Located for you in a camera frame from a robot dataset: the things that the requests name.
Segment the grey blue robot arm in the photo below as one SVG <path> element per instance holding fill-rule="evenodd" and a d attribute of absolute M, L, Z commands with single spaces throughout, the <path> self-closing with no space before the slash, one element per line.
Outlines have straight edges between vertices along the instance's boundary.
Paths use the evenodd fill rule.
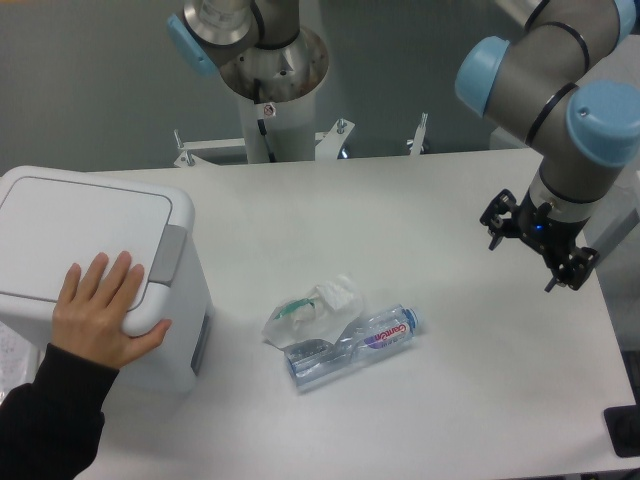
<path fill-rule="evenodd" d="M 541 1 L 517 42 L 481 40 L 462 62 L 457 97 L 540 154 L 522 199 L 499 192 L 480 221 L 493 245 L 516 238 L 539 254 L 552 286 L 582 287 L 599 252 L 576 243 L 639 151 L 639 91 L 586 82 L 639 18 L 635 1 Z"/>

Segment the black sleeved forearm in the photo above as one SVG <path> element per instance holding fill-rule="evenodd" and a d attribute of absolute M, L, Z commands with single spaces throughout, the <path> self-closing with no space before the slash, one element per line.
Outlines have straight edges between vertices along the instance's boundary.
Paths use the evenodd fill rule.
<path fill-rule="evenodd" d="M 95 460 L 119 371 L 52 344 L 31 383 L 1 404 L 1 477 L 74 479 Z"/>

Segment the second grey robot arm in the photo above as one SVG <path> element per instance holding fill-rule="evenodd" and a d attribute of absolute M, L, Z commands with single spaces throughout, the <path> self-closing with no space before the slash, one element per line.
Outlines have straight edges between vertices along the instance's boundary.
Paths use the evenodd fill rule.
<path fill-rule="evenodd" d="M 297 100 L 329 70 L 324 41 L 300 21 L 300 2 L 186 1 L 166 23 L 170 39 L 198 74 L 218 73 L 254 102 Z"/>

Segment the person's bare hand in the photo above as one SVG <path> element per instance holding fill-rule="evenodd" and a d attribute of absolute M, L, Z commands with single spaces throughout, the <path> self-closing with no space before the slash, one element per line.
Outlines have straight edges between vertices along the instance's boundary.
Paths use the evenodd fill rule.
<path fill-rule="evenodd" d="M 66 273 L 52 315 L 51 343 L 85 360 L 121 369 L 162 345 L 172 321 L 129 336 L 122 325 L 141 286 L 144 267 L 121 252 L 114 264 L 101 252 L 87 271 L 74 263 Z"/>

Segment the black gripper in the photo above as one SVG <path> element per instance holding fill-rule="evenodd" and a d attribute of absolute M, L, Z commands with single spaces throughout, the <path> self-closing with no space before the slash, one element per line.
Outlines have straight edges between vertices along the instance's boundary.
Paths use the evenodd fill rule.
<path fill-rule="evenodd" d="M 577 291 L 591 275 L 599 252 L 590 247 L 576 247 L 576 237 L 585 221 L 566 223 L 543 216 L 526 194 L 517 207 L 514 195 L 503 189 L 489 203 L 480 217 L 491 237 L 489 249 L 495 250 L 504 238 L 518 237 L 539 253 L 552 273 L 544 291 L 555 286 Z"/>

